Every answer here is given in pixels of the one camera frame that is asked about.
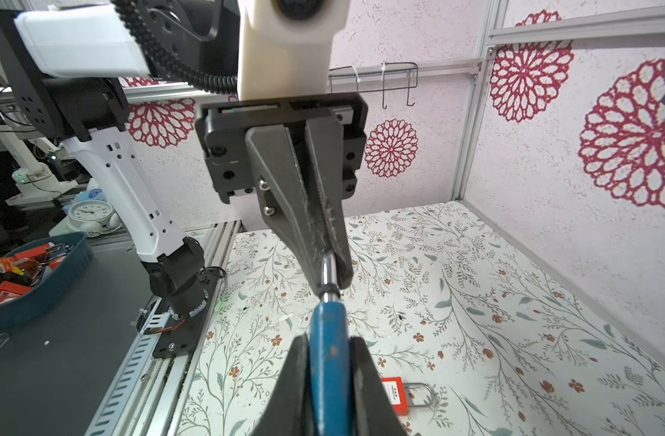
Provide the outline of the aluminium front rail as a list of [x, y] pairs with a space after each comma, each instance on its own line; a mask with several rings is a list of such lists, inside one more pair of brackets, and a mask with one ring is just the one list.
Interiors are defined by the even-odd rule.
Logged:
[[198, 279], [206, 307], [178, 326], [161, 301], [141, 325], [85, 431], [87, 435], [176, 435], [196, 374], [208, 325], [225, 284], [225, 270], [242, 223], [230, 221], [190, 232], [205, 249]]

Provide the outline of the white desk clock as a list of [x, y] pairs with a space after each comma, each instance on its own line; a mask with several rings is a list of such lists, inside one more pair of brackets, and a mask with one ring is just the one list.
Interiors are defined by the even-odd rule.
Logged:
[[114, 207], [101, 200], [85, 200], [73, 203], [67, 213], [68, 227], [89, 238], [112, 234], [123, 223]]

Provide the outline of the red padlock with property label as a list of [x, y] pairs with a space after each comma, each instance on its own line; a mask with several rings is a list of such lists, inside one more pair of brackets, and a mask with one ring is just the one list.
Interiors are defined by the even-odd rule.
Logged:
[[381, 379], [384, 391], [395, 414], [407, 416], [412, 409], [430, 408], [437, 400], [434, 388], [427, 383], [411, 383], [401, 377]]

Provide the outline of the teal bin with items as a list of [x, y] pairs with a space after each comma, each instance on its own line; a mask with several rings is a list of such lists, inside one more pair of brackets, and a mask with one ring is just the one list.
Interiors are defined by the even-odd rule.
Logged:
[[0, 332], [49, 312], [93, 257], [82, 233], [32, 241], [0, 256]]

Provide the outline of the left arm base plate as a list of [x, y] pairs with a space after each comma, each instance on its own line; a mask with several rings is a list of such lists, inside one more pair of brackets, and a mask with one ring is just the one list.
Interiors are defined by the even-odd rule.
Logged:
[[200, 272], [197, 284], [205, 292], [205, 300], [194, 316], [180, 318], [161, 299], [154, 304], [138, 330], [143, 336], [156, 341], [152, 351], [154, 359], [170, 359], [192, 354], [196, 350], [209, 310], [218, 298], [218, 286], [225, 277], [226, 272], [220, 266], [207, 267]]

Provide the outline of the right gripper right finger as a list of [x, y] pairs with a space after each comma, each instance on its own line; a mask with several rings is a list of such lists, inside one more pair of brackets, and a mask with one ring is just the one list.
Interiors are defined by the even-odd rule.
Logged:
[[405, 435], [390, 400], [383, 388], [365, 340], [350, 339], [352, 359], [353, 435]]

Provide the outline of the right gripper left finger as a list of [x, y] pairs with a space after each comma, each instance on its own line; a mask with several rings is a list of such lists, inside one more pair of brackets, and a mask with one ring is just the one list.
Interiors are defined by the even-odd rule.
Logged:
[[292, 341], [271, 398], [252, 435], [314, 435], [314, 407], [306, 334]]

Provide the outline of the blue padlock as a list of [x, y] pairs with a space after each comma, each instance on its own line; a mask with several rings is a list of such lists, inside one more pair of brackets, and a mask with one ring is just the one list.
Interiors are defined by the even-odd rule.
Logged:
[[319, 435], [352, 433], [351, 358], [347, 313], [341, 302], [336, 256], [322, 256], [319, 303], [311, 321], [309, 362]]

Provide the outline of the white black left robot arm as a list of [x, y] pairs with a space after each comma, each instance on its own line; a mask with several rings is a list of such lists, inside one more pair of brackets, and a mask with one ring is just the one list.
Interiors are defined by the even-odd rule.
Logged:
[[0, 8], [0, 61], [37, 132], [85, 167], [133, 239], [153, 294], [192, 318], [206, 305], [203, 249], [165, 213], [134, 155], [122, 78], [184, 82], [232, 105], [196, 108], [214, 190], [254, 189], [265, 223], [319, 296], [349, 287], [343, 222], [367, 106], [329, 94], [346, 1], [113, 1]]

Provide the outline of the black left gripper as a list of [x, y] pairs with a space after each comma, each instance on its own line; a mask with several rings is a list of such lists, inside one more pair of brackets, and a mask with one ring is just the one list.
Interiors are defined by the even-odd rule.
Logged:
[[[208, 104], [196, 114], [221, 201], [228, 205], [255, 187], [265, 223], [295, 255], [312, 293], [326, 291], [327, 254], [336, 263], [337, 285], [348, 288], [354, 267], [342, 201], [355, 193], [367, 141], [363, 98], [342, 93]], [[304, 180], [298, 159], [305, 148]]]

